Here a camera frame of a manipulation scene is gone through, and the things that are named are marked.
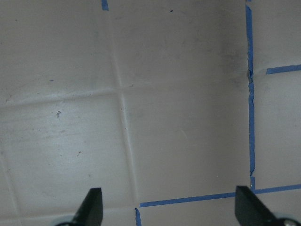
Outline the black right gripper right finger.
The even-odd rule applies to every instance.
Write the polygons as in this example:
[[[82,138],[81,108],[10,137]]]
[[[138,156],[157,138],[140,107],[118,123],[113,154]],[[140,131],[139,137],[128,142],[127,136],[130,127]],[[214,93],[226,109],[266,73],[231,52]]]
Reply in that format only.
[[[291,218],[277,218],[247,186],[237,186],[235,217],[241,226],[299,226]]]

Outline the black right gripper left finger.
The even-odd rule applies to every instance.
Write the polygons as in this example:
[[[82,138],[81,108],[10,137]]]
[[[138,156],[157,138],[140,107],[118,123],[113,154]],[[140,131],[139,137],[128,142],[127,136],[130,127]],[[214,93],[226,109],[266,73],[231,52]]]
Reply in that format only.
[[[103,221],[101,188],[91,188],[69,223],[70,226],[100,226]]]

